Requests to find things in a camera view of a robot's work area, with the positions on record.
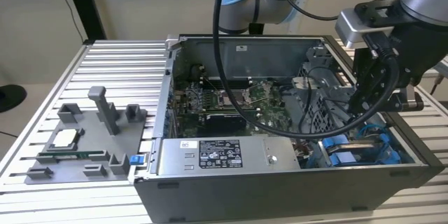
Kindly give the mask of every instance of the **metal slotted tabletop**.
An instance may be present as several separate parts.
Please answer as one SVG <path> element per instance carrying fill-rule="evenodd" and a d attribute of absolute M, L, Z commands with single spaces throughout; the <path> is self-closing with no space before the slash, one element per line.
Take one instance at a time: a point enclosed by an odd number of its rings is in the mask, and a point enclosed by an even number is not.
<path fill-rule="evenodd" d="M 139 103 L 147 109 L 140 152 L 151 148 L 152 127 L 166 63 L 164 41 L 98 41 L 84 46 L 55 85 L 30 124 L 0 162 L 0 223 L 151 223 L 128 181 L 26 185 L 34 165 L 58 124 L 58 108 L 76 102 L 94 109 L 91 86 L 106 86 L 118 108 Z M 448 167 L 448 111 L 418 88 L 426 100 L 404 120 Z M 400 191 L 375 211 L 236 223 L 448 223 L 448 169 L 422 188 Z"/>

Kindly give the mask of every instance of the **blue latch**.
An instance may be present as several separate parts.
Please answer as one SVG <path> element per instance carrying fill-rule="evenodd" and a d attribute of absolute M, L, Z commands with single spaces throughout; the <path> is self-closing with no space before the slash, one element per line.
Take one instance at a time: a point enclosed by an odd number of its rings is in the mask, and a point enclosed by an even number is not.
<path fill-rule="evenodd" d="M 334 147 L 338 144 L 348 144 L 348 143 L 350 142 L 348 142 L 347 136 L 344 134 L 324 138 L 324 140 L 323 140 L 323 145 L 324 145 L 326 149 Z"/>
<path fill-rule="evenodd" d="M 146 163 L 146 156 L 132 155 L 130 165 L 143 165 Z"/>

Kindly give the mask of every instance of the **power supply label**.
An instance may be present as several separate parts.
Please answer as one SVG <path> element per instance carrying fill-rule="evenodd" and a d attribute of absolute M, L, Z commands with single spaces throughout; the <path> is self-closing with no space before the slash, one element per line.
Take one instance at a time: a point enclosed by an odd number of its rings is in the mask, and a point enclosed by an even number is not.
<path fill-rule="evenodd" d="M 240 140 L 199 141 L 199 166 L 207 168 L 242 168 Z"/>

